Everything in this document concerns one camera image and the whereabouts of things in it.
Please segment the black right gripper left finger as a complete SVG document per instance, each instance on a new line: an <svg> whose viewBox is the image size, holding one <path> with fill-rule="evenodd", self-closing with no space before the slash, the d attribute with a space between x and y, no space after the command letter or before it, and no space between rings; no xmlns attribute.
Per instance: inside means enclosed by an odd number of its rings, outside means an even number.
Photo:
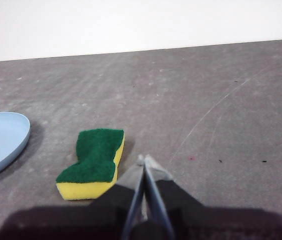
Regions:
<svg viewBox="0 0 282 240"><path fill-rule="evenodd" d="M37 206L11 214L0 240L119 239L142 180L144 157L138 156L119 180L88 205Z"/></svg>

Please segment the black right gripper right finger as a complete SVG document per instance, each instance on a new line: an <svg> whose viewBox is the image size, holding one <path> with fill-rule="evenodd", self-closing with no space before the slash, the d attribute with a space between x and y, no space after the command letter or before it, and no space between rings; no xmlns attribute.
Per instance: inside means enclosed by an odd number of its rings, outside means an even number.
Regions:
<svg viewBox="0 0 282 240"><path fill-rule="evenodd" d="M260 208L206 206L149 154L145 164L178 240L282 240L282 215Z"/></svg>

